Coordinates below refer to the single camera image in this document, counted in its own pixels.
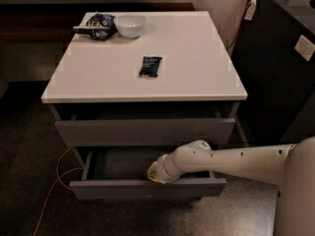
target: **open drawer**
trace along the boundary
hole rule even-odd
[[[210,102],[71,105],[55,123],[69,147],[172,146],[205,140],[226,144],[234,118]]]
[[[225,179],[213,172],[185,174],[170,184],[147,178],[150,165],[173,147],[94,147],[82,181],[70,187],[78,199],[163,199],[219,196]]]

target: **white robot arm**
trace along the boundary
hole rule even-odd
[[[279,185],[275,235],[315,234],[315,137],[298,145],[226,150],[196,141],[161,156],[148,177],[169,183],[186,172],[205,170]]]

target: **white tabletop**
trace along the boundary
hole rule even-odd
[[[93,14],[87,13],[82,24]],[[246,99],[208,12],[137,14],[146,17],[145,32],[137,39],[117,33],[95,41],[76,34],[42,102]],[[162,57],[158,77],[139,77],[143,57],[153,55]]]

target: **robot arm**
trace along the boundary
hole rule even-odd
[[[216,171],[252,180],[279,184],[285,159],[294,145],[211,150],[204,141],[178,147],[148,170],[148,178],[170,183],[188,172]]]

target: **power outlet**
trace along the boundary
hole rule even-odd
[[[295,50],[301,54],[304,59],[309,61],[315,51],[315,44],[308,40],[304,35],[301,35],[295,45]]]

